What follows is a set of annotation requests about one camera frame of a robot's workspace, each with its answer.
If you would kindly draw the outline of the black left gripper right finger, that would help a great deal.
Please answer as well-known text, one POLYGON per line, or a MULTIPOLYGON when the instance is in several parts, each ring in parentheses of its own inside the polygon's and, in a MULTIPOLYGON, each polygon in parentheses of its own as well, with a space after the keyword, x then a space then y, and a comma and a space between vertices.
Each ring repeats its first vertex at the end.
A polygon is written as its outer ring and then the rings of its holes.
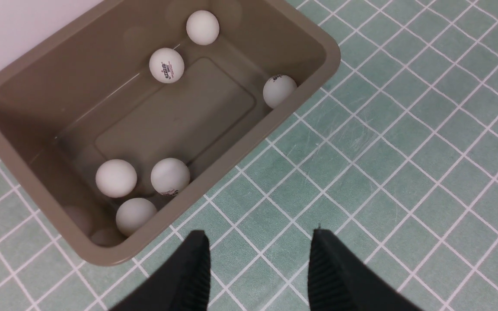
POLYGON ((311 311, 419 311, 328 229, 313 231, 308 268, 311 311))

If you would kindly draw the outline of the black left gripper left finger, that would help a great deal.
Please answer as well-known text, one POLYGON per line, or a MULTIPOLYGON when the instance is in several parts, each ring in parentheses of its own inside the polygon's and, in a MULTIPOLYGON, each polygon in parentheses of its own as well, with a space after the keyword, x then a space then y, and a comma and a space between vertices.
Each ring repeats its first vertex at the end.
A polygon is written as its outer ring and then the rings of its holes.
POLYGON ((194 230, 150 278, 113 311, 206 311, 211 288, 209 239, 194 230))

